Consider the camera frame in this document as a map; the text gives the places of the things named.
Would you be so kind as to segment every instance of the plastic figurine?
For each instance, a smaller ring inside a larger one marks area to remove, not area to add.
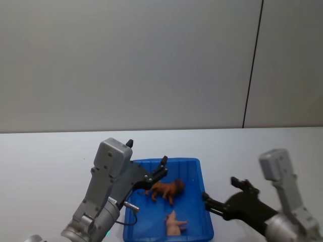
[[[181,231],[186,230],[186,228],[180,227],[184,224],[187,224],[187,221],[178,221],[176,219],[176,212],[173,210],[166,218],[167,236],[181,235]]]
[[[183,192],[185,189],[185,184],[181,179],[175,179],[170,184],[155,183],[150,190],[146,190],[145,194],[148,195],[149,191],[152,191],[151,199],[156,202],[156,196],[162,194],[164,199],[169,200],[171,206],[174,205],[174,197],[179,193]]]

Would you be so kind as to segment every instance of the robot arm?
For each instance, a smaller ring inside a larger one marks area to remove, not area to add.
[[[120,216],[124,205],[138,211],[136,206],[126,200],[132,191],[148,190],[167,175],[167,157],[164,156],[159,166],[149,173],[130,160],[132,145],[132,140],[124,145],[113,138],[101,142],[85,198],[62,231],[62,237],[43,240],[33,235],[25,242],[101,242]]]
[[[225,220],[240,219],[270,242],[323,241],[317,220],[306,209],[299,193],[292,162],[285,149],[272,150],[260,156],[265,179],[277,189],[282,211],[278,212],[258,199],[259,190],[248,180],[231,178],[231,184],[242,192],[222,204],[203,194],[205,208]]]

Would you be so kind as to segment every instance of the black cable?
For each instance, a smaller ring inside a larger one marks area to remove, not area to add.
[[[253,58],[252,58],[252,65],[251,65],[251,73],[250,73],[249,86],[248,86],[248,92],[247,92],[246,106],[244,108],[242,128],[244,128],[244,122],[246,120],[246,113],[247,113],[247,106],[248,106],[248,99],[249,99],[249,92],[250,92],[250,85],[251,85],[251,78],[252,78],[252,73],[253,73],[253,65],[254,65],[254,59],[256,57],[256,50],[257,50],[257,44],[258,44],[258,36],[259,36],[259,29],[260,29],[260,23],[261,23],[262,8],[263,8],[263,0],[261,0],[261,8],[260,8],[260,14],[259,14],[258,29],[257,29],[257,36],[256,36],[256,43],[255,43],[254,51],[253,51]]]
[[[132,225],[135,225],[136,222],[138,221],[138,217],[137,217],[136,212],[134,212],[134,211],[133,211],[133,216],[135,216],[135,220],[136,220],[133,223],[123,223],[123,222],[119,222],[119,221],[116,221],[116,223],[121,224],[121,225],[124,225],[124,226],[132,226]]]

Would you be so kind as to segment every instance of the brown toy animal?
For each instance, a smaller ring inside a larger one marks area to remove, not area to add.
[[[176,219],[175,211],[173,211],[170,215],[167,215],[167,218],[166,218],[167,236],[181,235],[181,231],[186,230],[186,228],[180,227],[181,225],[184,225],[184,224],[187,224],[187,221],[178,221]]]
[[[185,189],[185,184],[181,179],[175,179],[170,184],[156,182],[150,190],[146,190],[145,194],[148,195],[149,191],[152,191],[151,199],[155,202],[156,196],[158,194],[162,194],[164,199],[167,199],[170,202],[170,205],[174,205],[174,197],[178,194],[183,192]]]

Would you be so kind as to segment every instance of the toy animal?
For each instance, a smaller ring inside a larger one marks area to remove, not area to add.
[[[156,196],[162,194],[164,199],[169,200],[171,206],[174,205],[174,197],[179,193],[183,192],[185,189],[185,184],[181,179],[175,179],[170,184],[165,184],[161,182],[156,182],[150,190],[146,190],[145,194],[148,195],[149,191],[152,191],[151,199],[155,202]]]
[[[173,211],[170,215],[167,215],[167,218],[166,218],[167,236],[181,235],[181,231],[186,230],[186,228],[180,227],[181,225],[184,225],[184,224],[187,224],[187,221],[178,221],[176,219],[175,211]]]

